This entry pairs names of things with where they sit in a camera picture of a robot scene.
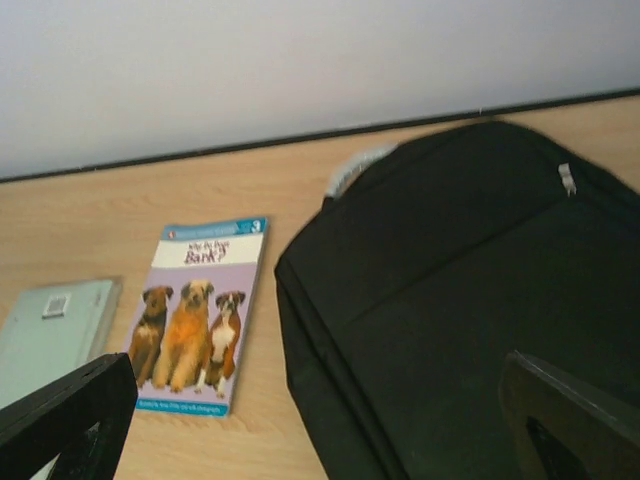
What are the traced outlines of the dog picture book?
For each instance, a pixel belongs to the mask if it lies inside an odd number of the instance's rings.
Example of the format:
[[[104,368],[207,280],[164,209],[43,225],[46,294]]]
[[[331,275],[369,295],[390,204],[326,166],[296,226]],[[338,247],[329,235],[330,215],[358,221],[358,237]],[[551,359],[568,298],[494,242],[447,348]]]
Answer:
[[[164,227],[125,343],[137,409],[229,414],[268,226]]]

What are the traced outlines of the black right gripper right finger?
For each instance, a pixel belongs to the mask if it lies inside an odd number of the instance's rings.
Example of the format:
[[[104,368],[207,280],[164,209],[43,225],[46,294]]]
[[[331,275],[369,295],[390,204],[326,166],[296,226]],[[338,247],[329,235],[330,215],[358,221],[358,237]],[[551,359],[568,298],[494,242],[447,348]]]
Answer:
[[[506,356],[499,400],[524,479],[637,479],[639,410],[534,356]]]

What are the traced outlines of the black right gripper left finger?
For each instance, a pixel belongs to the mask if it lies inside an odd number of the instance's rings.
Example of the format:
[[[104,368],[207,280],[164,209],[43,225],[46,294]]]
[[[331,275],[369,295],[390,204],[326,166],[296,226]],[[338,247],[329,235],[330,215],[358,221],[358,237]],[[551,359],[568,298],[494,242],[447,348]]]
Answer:
[[[1,410],[1,477],[112,479],[138,387],[126,353],[104,354]]]

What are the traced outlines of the black student backpack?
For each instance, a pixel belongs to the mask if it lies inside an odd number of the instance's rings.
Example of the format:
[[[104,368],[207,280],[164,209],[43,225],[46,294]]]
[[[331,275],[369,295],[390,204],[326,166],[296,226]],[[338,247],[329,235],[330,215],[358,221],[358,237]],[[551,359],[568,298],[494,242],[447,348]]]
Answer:
[[[520,351],[639,402],[639,194],[487,121],[376,158],[274,270],[286,379],[332,479],[516,479]]]

